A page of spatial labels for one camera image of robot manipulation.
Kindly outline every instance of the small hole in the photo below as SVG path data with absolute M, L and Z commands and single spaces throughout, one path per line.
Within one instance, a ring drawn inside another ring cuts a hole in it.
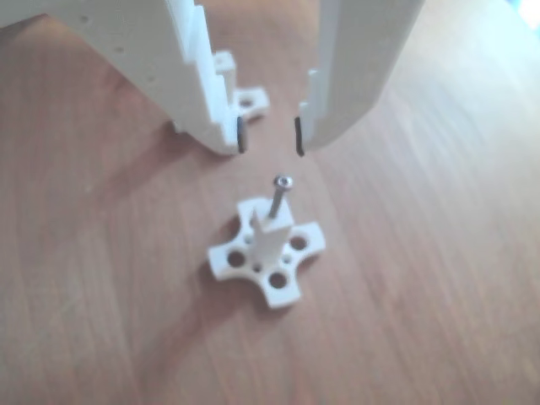
M 289 241 L 289 244 L 296 251 L 303 251 L 305 247 L 307 246 L 307 240 L 305 240 L 301 236 L 295 236 Z
M 244 266 L 244 263 L 246 262 L 246 257 L 243 253 L 239 251 L 232 251 L 227 256 L 227 262 L 229 262 L 229 265 L 231 267 L 242 267 Z
M 250 108 L 253 105 L 252 99 L 242 99 L 240 100 L 240 106 L 244 108 Z
M 275 289 L 282 289 L 287 285 L 287 278 L 282 273 L 273 273 L 268 281 Z

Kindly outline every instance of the white bracket with hole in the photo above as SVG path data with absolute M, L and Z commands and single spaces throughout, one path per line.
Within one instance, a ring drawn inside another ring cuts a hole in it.
M 218 281 L 245 278 L 257 284 L 270 308 L 293 304 L 300 296 L 296 269 L 307 257 L 326 248 L 318 223 L 294 225 L 284 199 L 275 218 L 268 212 L 272 199 L 238 204 L 240 231 L 228 243 L 208 249 L 208 260 Z
M 230 51 L 219 51 L 213 55 L 213 64 L 217 74 L 225 79 L 227 100 L 238 111 L 244 121 L 264 116 L 270 108 L 267 92 L 262 87 L 238 89 L 236 87 L 236 62 Z

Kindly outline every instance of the screw head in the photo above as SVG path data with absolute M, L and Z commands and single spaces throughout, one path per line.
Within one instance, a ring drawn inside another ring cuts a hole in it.
M 293 183 L 293 178 L 287 175 L 277 175 L 276 178 L 273 179 L 274 186 L 281 192 L 290 191 L 293 188 Z

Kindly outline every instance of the metal screw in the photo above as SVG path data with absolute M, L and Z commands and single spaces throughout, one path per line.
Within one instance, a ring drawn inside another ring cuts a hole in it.
M 284 198 L 284 193 L 289 192 L 293 188 L 293 179 L 287 175 L 278 175 L 273 180 L 273 184 L 276 187 L 276 192 L 273 194 L 272 206 L 268 213 L 268 217 L 272 219 L 276 218 L 278 215 L 279 206 Z

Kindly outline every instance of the wood grain surface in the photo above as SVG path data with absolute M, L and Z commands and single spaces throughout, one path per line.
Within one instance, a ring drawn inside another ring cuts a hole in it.
M 510 5 L 427 0 L 377 107 L 300 159 L 316 3 L 203 3 L 273 105 L 234 158 L 52 19 L 0 31 L 0 403 L 540 403 L 540 42 Z M 328 249 L 271 312 L 205 260 L 278 172 Z

